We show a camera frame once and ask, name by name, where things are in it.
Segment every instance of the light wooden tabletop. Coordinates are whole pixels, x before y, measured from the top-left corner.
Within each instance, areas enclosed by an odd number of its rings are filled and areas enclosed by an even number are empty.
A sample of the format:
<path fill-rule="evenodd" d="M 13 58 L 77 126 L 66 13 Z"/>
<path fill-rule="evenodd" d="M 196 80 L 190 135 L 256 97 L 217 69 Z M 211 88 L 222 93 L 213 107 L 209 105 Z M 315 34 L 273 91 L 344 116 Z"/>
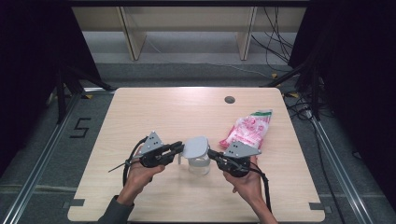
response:
<path fill-rule="evenodd" d="M 235 102 L 227 104 L 226 96 Z M 122 188 L 122 168 L 107 171 L 123 163 L 151 131 L 165 144 L 204 135 L 212 149 L 221 151 L 219 141 L 236 120 L 259 109 L 273 109 L 258 164 L 269 179 L 274 216 L 278 221 L 322 221 L 324 212 L 309 206 L 320 200 L 279 90 L 200 87 L 116 91 L 75 195 L 84 204 L 71 206 L 69 219 L 94 221 L 105 212 Z M 257 222 L 251 208 L 232 190 L 213 161 L 209 174 L 197 176 L 189 172 L 187 160 L 177 164 L 175 158 L 137 197 L 129 220 Z"/>

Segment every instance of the gray carpet floor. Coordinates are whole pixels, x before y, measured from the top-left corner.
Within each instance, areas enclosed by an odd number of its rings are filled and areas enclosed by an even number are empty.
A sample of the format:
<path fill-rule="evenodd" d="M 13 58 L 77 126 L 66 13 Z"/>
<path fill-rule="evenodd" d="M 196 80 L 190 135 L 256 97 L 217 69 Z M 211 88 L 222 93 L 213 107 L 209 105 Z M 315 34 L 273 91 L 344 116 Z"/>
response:
<path fill-rule="evenodd" d="M 268 65 L 245 64 L 236 65 L 238 69 L 258 71 L 271 74 L 274 69 Z M 246 72 L 229 66 L 213 64 L 97 64 L 104 82 L 114 87 L 175 87 L 175 86 L 240 86 L 257 87 L 265 85 L 270 79 L 264 75 Z M 287 66 L 277 69 L 288 70 Z M 291 78 L 279 88 L 282 91 L 293 90 L 297 77 Z M 84 87 L 94 87 L 91 83 L 82 81 Z M 67 204 L 73 200 L 79 180 L 90 157 L 96 136 L 100 131 L 106 111 L 111 103 L 112 95 L 94 95 L 91 99 L 80 99 L 74 110 L 44 174 L 36 186 L 35 192 L 21 216 L 20 223 L 70 223 L 67 219 Z M 286 97 L 287 105 L 294 105 L 299 99 Z M 336 116 L 329 108 L 321 110 L 321 123 L 339 154 L 342 163 L 356 186 L 360 196 L 367 205 L 368 212 L 374 223 L 396 223 L 396 215 L 386 197 L 373 180 L 364 163 L 352 152 L 353 145 L 349 142 Z M 78 119 L 81 125 L 89 130 L 84 138 L 70 138 L 82 134 L 75 130 Z M 56 101 L 49 105 L 40 120 L 26 147 L 19 151 L 13 162 L 0 180 L 0 220 L 4 218 L 7 209 L 15 200 L 21 185 L 24 183 L 37 158 L 50 138 L 57 120 Z M 319 198 L 331 212 L 326 213 L 323 223 L 341 223 L 342 216 L 346 223 L 359 223 L 342 191 L 332 167 L 323 155 L 323 165 L 329 178 L 335 200 L 331 195 L 329 185 L 320 168 L 319 149 L 312 125 L 307 120 L 292 117 L 292 123 L 300 141 L 309 170 L 317 188 Z M 337 211 L 338 203 L 341 214 Z"/>

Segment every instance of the pink package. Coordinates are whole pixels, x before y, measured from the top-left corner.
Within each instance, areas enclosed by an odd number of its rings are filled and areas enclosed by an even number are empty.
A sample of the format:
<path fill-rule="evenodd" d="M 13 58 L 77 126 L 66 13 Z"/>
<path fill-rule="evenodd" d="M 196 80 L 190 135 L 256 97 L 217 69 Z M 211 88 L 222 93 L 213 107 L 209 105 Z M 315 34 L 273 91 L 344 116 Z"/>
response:
<path fill-rule="evenodd" d="M 262 139 L 268 131 L 271 116 L 272 109 L 268 109 L 238 119 L 228 133 L 228 137 L 219 143 L 223 147 L 228 147 L 232 142 L 240 141 L 251 147 L 260 148 Z"/>

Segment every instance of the floor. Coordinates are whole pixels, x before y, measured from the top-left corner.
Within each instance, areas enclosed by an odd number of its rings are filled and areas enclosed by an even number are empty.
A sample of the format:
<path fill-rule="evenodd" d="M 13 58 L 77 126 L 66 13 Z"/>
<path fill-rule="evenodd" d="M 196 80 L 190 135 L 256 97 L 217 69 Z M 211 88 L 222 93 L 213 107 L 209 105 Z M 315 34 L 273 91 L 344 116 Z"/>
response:
<path fill-rule="evenodd" d="M 250 44 L 247 60 L 241 61 L 232 33 L 148 33 L 142 54 L 135 62 L 129 58 L 122 33 L 84 35 L 103 80 L 118 87 L 257 86 L 268 82 L 268 78 L 274 74 L 284 74 L 277 70 L 290 69 L 285 62 L 279 60 L 275 54 L 267 53 L 254 40 Z M 268 43 L 267 35 L 254 35 L 264 45 Z M 295 34 L 283 34 L 283 37 L 292 43 Z M 274 41 L 270 47 L 280 52 L 279 45 Z M 192 74 L 194 71 L 202 74 L 195 76 Z M 279 88 L 282 91 L 292 91 L 297 78 L 292 78 Z M 84 86 L 90 87 L 91 84 L 84 83 Z M 19 223 L 70 223 L 67 219 L 67 208 L 73 200 L 111 99 L 112 95 L 104 94 L 78 101 L 59 142 L 50 154 L 46 168 L 24 208 Z M 285 103 L 294 109 L 301 109 L 294 106 L 301 102 L 299 100 L 300 98 L 292 96 L 285 97 Z M 322 119 L 319 124 L 323 126 L 348 178 L 367 208 L 367 214 L 371 219 L 368 223 L 396 223 L 394 210 L 359 159 L 359 154 L 353 153 L 353 145 L 330 108 L 323 107 L 321 113 Z M 328 160 L 328 154 L 323 146 L 318 147 L 312 124 L 294 114 L 291 110 L 294 129 L 326 211 L 323 223 L 363 223 L 353 211 L 343 185 L 340 184 Z M 56 119 L 57 105 L 56 101 L 53 101 L 37 123 L 26 148 L 18 153 L 2 176 L 0 219 L 5 218 L 8 208 L 40 158 L 52 131 L 56 128 Z M 84 138 L 71 138 L 70 136 L 82 134 L 81 130 L 75 129 L 78 121 L 82 127 L 89 127 L 89 130 Z"/>

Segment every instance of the hand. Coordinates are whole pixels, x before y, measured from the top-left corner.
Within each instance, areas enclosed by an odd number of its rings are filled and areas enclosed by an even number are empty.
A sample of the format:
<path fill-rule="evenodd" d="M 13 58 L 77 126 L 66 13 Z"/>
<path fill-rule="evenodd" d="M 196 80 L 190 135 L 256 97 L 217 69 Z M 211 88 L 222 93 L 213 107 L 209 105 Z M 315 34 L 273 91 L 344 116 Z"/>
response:
<path fill-rule="evenodd" d="M 250 161 L 257 164 L 255 156 L 250 157 Z M 277 223 L 262 197 L 262 178 L 259 174 L 252 171 L 243 177 L 233 177 L 227 172 L 223 174 L 225 179 L 233 185 L 233 193 L 239 193 L 256 213 L 261 223 Z"/>
<path fill-rule="evenodd" d="M 139 160 L 133 160 L 129 170 L 128 179 L 122 189 L 117 202 L 131 206 L 136 196 L 143 191 L 151 178 L 162 172 L 165 166 L 159 165 L 153 168 L 144 167 Z"/>

